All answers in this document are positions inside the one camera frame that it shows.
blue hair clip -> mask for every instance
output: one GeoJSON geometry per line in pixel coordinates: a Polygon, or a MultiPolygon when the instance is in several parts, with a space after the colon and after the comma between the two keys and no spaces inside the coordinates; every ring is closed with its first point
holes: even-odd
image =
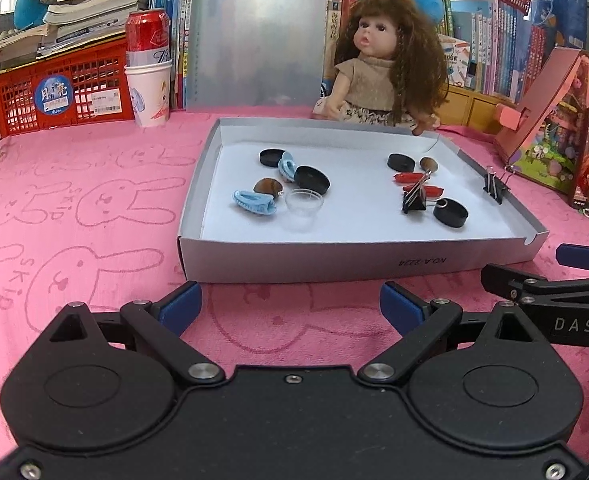
{"type": "Polygon", "coordinates": [[[295,171],[297,170],[297,165],[295,164],[295,160],[292,158],[290,152],[284,152],[284,154],[281,156],[281,160],[279,160],[277,168],[279,169],[279,173],[281,173],[281,175],[288,182],[295,181],[295,171]]]}
{"type": "Polygon", "coordinates": [[[276,205],[272,195],[255,193],[254,191],[235,191],[232,199],[239,207],[257,215],[272,215],[276,213],[276,205]]]}

barcode label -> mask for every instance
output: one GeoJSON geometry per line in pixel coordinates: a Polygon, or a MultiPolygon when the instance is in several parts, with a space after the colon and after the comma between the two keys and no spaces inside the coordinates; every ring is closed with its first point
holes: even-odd
{"type": "Polygon", "coordinates": [[[118,88],[102,90],[90,95],[92,113],[95,116],[118,114],[121,112],[121,93],[118,88]]]}
{"type": "Polygon", "coordinates": [[[68,107],[68,98],[67,97],[59,97],[58,99],[53,99],[52,101],[44,101],[44,112],[50,112],[52,110],[58,110],[59,108],[67,108],[68,107]]]}

doll's beige dress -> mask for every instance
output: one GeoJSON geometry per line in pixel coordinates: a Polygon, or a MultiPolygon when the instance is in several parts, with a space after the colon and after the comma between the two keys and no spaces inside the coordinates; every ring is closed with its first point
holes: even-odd
{"type": "MultiPolygon", "coordinates": [[[[392,122],[395,89],[390,82],[393,60],[364,56],[339,63],[337,71],[350,79],[346,103],[339,110],[339,121],[360,124],[384,124],[392,122]]],[[[417,123],[409,114],[395,126],[414,129],[417,123]]]]}

doll's face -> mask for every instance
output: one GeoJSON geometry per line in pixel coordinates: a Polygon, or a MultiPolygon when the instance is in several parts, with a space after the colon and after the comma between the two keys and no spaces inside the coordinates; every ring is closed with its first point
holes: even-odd
{"type": "Polygon", "coordinates": [[[392,59],[397,48],[397,30],[386,16],[361,18],[353,41],[366,56],[392,59]]]}

white tray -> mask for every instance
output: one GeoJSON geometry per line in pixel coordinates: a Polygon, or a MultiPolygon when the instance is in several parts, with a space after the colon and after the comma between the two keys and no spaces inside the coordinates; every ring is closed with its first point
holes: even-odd
{"type": "Polygon", "coordinates": [[[187,278],[208,283],[292,283],[396,278],[531,260],[548,231],[510,193],[499,205],[483,191],[485,170],[444,137],[396,128],[315,120],[222,119],[194,170],[179,228],[187,278]],[[278,171],[262,166],[266,148],[328,176],[315,223],[293,220],[284,199],[275,215],[248,213],[232,200],[278,171]],[[469,211],[460,229],[424,212],[401,212],[403,192],[387,167],[390,153],[439,170],[429,183],[469,211]]]}

